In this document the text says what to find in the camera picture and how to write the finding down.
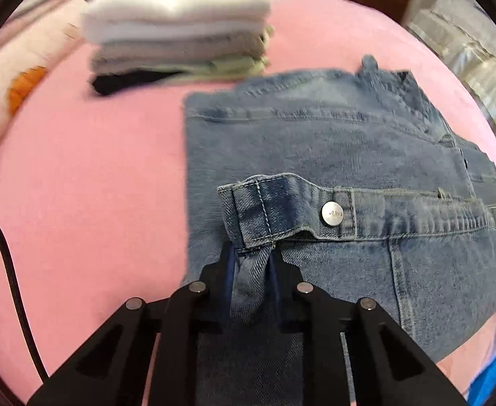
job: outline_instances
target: light blue jeans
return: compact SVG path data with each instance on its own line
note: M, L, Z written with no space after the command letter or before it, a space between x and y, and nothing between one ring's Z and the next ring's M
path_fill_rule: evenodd
M301 339L281 335L267 261L331 296L374 298L439 361L496 311L496 169L409 72L298 71L186 100L189 270L236 247L231 324L203 336L197 404L300 405ZM322 219L328 201L343 220Z

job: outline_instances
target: blue object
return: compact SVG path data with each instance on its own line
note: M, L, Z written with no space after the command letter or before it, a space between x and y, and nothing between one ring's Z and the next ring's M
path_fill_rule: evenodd
M302 338L266 297L276 243L331 297L375 299L435 362L496 311L496 169L411 72L367 56L355 74L193 93L185 132L186 281L224 241L237 253L228 328L198 341L198 406L302 402Z
M475 379L470 387L468 404L471 406L481 406L490 397L496 387L496 358L494 361Z

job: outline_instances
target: screw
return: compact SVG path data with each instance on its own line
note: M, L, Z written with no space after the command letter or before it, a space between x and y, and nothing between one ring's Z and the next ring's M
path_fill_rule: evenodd
M202 281L195 281L189 285L190 292L201 293L205 291L207 286Z
M130 298L125 302L125 307L128 310L138 310L143 306L143 300L141 298Z
M298 283L297 284L297 290L301 293L311 293L314 290L314 286L310 283Z
M360 306L365 310L373 310L378 306L378 304L372 298L362 298L360 300Z

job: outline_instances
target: jeans button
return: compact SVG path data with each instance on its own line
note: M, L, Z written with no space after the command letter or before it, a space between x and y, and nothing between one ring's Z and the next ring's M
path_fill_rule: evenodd
M329 226L338 226L344 219L344 210L335 201L328 201L321 209L321 216Z

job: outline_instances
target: pillow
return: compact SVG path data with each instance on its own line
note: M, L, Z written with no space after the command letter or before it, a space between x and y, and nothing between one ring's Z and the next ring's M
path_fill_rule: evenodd
M0 29L0 48L34 21L43 17L65 1L67 0L47 0L42 4L35 6L32 10L25 12L23 15L8 20Z
M77 44L84 0L68 0L0 50L0 138L45 74Z

